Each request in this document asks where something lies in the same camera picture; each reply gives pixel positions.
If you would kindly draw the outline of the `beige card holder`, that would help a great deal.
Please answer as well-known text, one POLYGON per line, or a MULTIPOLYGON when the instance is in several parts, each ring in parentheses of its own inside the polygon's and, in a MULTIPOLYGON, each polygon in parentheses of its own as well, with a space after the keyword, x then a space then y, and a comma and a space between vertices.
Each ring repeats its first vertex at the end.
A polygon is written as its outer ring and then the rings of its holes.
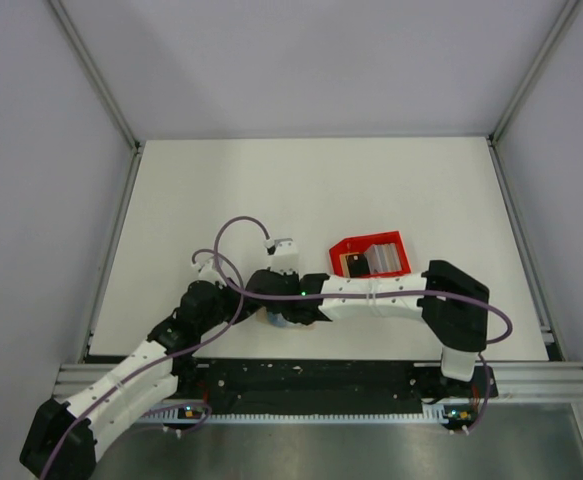
MULTIPOLYGON (((267 318, 266 318, 266 313, 267 313, 267 312, 270 312, 270 311, 268 311, 268 310, 265 310, 265 309, 262 309, 262 310, 260 310, 260 311, 259 311, 259 312, 256 314, 256 318, 257 318, 257 320, 258 320, 259 322, 261 322, 261 323, 263 323, 263 324, 265 324, 265 325, 268 325, 268 326, 274 327, 274 326, 270 325, 270 324, 267 322, 267 318)), ((286 330, 307 330, 307 331, 310 331, 310 330, 313 330, 313 329, 315 328, 315 325, 314 325, 314 324, 311 324, 311 325, 304 325, 304 324, 301 324, 301 323, 293 323, 293 322, 291 322, 291 323, 292 323, 292 326, 290 326, 290 327, 288 327, 288 328, 278 328, 278 329, 286 329, 286 330)))

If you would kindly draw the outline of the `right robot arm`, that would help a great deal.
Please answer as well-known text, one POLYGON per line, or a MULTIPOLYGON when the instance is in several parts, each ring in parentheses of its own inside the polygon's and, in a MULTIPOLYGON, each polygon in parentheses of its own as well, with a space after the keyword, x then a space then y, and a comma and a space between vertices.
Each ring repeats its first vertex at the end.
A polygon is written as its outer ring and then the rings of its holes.
POLYGON ((370 318, 410 319, 425 324, 442 345, 437 380, 458 396, 475 380, 474 363, 486 348, 490 290, 445 260, 422 273, 346 278, 325 273, 256 271, 246 287, 250 299, 293 324, 370 318))

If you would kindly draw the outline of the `red plastic card tray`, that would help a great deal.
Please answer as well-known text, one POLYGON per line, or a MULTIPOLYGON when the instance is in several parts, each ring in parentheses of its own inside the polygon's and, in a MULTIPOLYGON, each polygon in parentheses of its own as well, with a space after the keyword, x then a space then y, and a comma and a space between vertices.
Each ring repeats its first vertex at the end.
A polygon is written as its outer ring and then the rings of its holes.
POLYGON ((399 277, 412 272, 398 231, 347 237, 329 249, 335 275, 346 278, 399 277))

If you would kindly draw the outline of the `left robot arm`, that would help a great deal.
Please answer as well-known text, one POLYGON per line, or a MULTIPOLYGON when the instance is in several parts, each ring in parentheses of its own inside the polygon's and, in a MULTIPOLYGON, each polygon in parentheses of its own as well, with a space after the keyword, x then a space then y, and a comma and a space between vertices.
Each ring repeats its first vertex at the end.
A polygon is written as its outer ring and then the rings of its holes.
POLYGON ((36 411, 20 463, 38 479, 88 479, 104 453, 142 414, 197 387, 194 353, 204 334, 226 332, 244 298, 232 284, 193 282, 173 313, 95 383, 64 401, 51 398, 36 411))

